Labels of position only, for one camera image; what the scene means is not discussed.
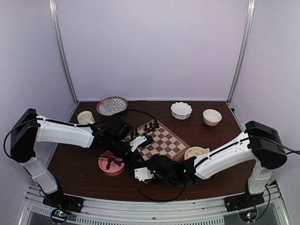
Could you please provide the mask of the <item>wooden chess board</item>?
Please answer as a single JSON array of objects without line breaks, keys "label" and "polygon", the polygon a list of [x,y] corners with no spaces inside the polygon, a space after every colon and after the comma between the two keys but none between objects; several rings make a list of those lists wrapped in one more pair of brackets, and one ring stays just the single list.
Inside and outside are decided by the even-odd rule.
[{"label": "wooden chess board", "polygon": [[173,161],[182,160],[190,145],[161,122],[158,124],[159,128],[147,134],[153,138],[153,142],[146,147],[138,147],[136,152],[140,153],[144,161],[156,154],[166,155]]}]

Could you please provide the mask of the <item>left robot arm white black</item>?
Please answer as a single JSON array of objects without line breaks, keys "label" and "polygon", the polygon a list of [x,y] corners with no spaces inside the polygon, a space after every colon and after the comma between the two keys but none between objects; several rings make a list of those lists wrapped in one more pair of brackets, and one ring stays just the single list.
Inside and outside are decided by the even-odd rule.
[{"label": "left robot arm white black", "polygon": [[90,121],[75,124],[47,118],[30,108],[6,134],[3,150],[28,172],[51,203],[63,208],[68,202],[67,197],[59,181],[39,157],[36,147],[41,144],[51,147],[66,144],[100,152],[109,151],[125,164],[131,165],[141,157],[136,149],[147,140],[146,135],[142,134],[126,141],[125,138],[133,130],[132,125],[123,118],[104,126]]}]

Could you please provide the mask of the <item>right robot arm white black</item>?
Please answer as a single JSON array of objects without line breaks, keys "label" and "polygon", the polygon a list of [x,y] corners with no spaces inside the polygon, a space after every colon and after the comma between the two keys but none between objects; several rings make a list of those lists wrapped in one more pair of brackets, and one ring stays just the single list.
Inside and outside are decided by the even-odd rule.
[{"label": "right robot arm white black", "polygon": [[247,181],[247,192],[240,197],[240,203],[250,207],[258,200],[258,194],[264,191],[274,170],[287,162],[278,131],[257,121],[249,121],[245,131],[235,139],[209,153],[182,162],[156,154],[147,160],[146,167],[155,177],[185,189],[249,160],[255,160],[255,167]]}]

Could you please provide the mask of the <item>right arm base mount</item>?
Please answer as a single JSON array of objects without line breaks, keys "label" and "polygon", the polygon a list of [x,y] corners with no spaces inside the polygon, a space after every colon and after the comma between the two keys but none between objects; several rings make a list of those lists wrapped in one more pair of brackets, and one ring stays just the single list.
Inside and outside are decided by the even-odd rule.
[{"label": "right arm base mount", "polygon": [[251,223],[258,218],[257,205],[264,203],[264,197],[263,194],[243,193],[226,197],[224,202],[227,212],[237,211],[243,222]]}]

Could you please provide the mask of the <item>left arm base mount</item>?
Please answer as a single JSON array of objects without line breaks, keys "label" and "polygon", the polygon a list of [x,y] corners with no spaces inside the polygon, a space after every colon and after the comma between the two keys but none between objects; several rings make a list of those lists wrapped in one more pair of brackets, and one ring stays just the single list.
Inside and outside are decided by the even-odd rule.
[{"label": "left arm base mount", "polygon": [[56,224],[66,222],[73,212],[80,213],[84,200],[80,197],[65,195],[59,191],[51,194],[44,193],[43,204],[52,206],[50,219]]}]

